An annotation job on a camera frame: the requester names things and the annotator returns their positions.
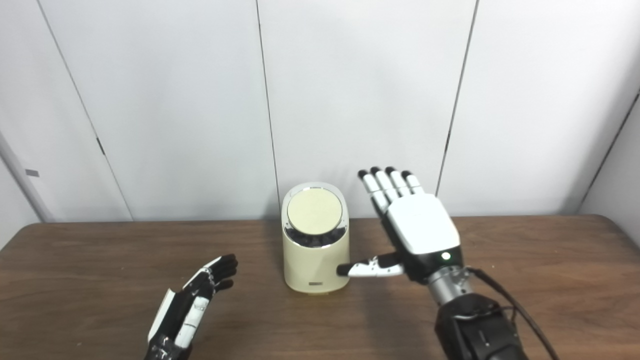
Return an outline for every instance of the wooden table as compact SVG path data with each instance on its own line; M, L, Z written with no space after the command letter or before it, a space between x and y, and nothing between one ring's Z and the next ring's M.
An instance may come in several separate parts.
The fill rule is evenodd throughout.
M640 252L598 216L454 219L467 263L527 308L563 360L640 359ZM351 223L352 259L391 251L377 220ZM436 307L406 277L290 290L277 222L37 224L0 252L0 359L141 359L168 287L235 252L192 360L444 359ZM475 281L476 290L506 301ZM531 360L548 359L523 322Z

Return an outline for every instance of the round lid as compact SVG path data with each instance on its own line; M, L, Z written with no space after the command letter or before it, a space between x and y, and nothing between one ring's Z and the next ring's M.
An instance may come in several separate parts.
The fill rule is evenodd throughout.
M333 230L342 218L342 204L329 190L311 188L293 195L287 208L291 225L298 231L319 235Z

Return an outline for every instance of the small sticker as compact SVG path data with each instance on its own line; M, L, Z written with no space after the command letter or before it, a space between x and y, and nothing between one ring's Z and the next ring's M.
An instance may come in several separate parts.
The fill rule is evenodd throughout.
M40 173L38 170L31 170L30 168L24 169L24 172L27 173L27 176L40 177Z

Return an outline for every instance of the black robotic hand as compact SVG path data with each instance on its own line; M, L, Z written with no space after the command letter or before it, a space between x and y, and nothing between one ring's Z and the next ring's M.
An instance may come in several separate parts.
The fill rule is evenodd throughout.
M209 301L234 282L238 262L233 254L220 256L203 266L174 293L167 290L148 335L145 360L186 360Z
M338 267L349 277L407 274L421 284L445 266L463 266L460 237L440 200L426 194L409 171L392 167L359 171L396 252Z

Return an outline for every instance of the cream-colored device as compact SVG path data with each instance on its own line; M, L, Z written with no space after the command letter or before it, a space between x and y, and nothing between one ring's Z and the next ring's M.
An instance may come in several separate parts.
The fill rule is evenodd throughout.
M304 183L282 203L284 279L303 293L328 293L349 281L335 270L349 263L349 213L340 190Z

